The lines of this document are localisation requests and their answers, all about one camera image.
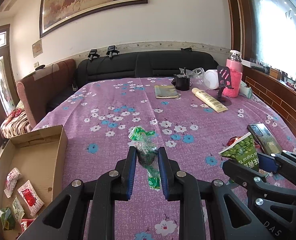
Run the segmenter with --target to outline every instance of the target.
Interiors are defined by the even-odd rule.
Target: pink knitted cover
[[[242,73],[237,72],[232,68],[230,69],[230,76],[233,89],[225,88],[223,94],[230,98],[236,98],[239,93]]]

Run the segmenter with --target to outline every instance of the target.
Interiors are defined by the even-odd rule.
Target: smartphone
[[[254,140],[260,144],[265,154],[278,154],[282,151],[275,137],[263,123],[250,124],[247,126],[247,129],[251,132]]]

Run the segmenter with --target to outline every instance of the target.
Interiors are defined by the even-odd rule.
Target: black mug
[[[177,75],[172,84],[176,87],[177,90],[180,91],[188,91],[189,88],[192,86],[192,82],[190,81],[190,76],[185,75]]]

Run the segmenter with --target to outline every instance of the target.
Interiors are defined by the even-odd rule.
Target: brick wall
[[[243,81],[284,120],[296,137],[296,92],[276,79],[244,67]]]

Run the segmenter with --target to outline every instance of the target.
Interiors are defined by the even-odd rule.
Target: gold notebook
[[[170,86],[155,86],[156,98],[179,98],[176,88]]]

